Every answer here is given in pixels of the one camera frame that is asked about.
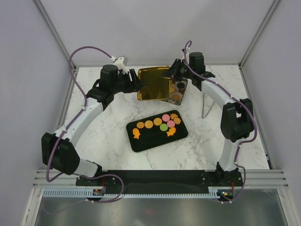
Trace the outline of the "black round cookie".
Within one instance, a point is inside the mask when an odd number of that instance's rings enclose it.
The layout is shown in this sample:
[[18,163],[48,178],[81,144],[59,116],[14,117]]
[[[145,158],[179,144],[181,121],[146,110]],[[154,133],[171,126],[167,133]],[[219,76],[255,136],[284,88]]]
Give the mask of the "black round cookie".
[[185,84],[182,83],[182,82],[179,82],[179,83],[177,83],[177,88],[180,89],[180,90],[182,90],[182,89],[185,88]]

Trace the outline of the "green christmas cookie tin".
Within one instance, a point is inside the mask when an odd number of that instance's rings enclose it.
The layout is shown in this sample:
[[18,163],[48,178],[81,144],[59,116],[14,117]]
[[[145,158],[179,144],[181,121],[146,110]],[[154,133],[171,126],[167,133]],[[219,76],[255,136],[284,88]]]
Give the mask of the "green christmas cookie tin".
[[168,99],[164,99],[162,101],[173,105],[181,105],[187,86],[188,80],[185,78],[183,78],[180,82],[171,81],[170,96]]

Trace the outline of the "gold tin lid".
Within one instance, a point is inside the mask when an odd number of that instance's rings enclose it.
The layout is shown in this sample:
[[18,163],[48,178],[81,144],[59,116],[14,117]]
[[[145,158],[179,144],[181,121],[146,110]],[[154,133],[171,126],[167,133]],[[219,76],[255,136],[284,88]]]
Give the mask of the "gold tin lid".
[[162,77],[169,66],[149,67],[138,70],[138,78],[144,87],[137,92],[139,101],[165,100],[170,97],[170,79]]

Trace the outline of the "metal serving tongs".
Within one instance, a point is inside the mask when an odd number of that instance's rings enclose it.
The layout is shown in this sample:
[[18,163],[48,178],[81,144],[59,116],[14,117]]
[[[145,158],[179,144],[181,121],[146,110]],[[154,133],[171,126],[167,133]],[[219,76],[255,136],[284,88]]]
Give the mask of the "metal serving tongs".
[[203,92],[203,104],[202,104],[202,119],[206,118],[212,107],[214,106],[215,102],[214,100]]

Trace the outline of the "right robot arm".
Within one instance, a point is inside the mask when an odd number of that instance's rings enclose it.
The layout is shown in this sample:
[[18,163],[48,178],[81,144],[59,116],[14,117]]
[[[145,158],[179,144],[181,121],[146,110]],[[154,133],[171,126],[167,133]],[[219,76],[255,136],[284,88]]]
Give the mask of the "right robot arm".
[[184,54],[161,75],[163,78],[180,82],[183,79],[208,95],[222,110],[221,132],[225,138],[222,156],[216,164],[214,177],[216,183],[225,186],[240,177],[238,154],[243,143],[249,143],[251,132],[257,127],[253,117],[253,104],[248,98],[237,99],[217,80],[212,72],[206,71],[204,56],[201,52]]

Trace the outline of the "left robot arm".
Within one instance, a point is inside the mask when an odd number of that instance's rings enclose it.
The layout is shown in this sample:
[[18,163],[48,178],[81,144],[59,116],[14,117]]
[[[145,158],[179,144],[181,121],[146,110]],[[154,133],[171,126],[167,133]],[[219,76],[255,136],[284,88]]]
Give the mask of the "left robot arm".
[[56,169],[62,174],[86,178],[97,186],[103,180],[100,166],[79,157],[75,147],[82,134],[114,100],[114,95],[138,92],[144,87],[134,69],[125,72],[115,65],[105,65],[100,78],[89,92],[84,94],[84,104],[75,117],[53,134],[45,133],[41,138],[42,161],[47,169]]

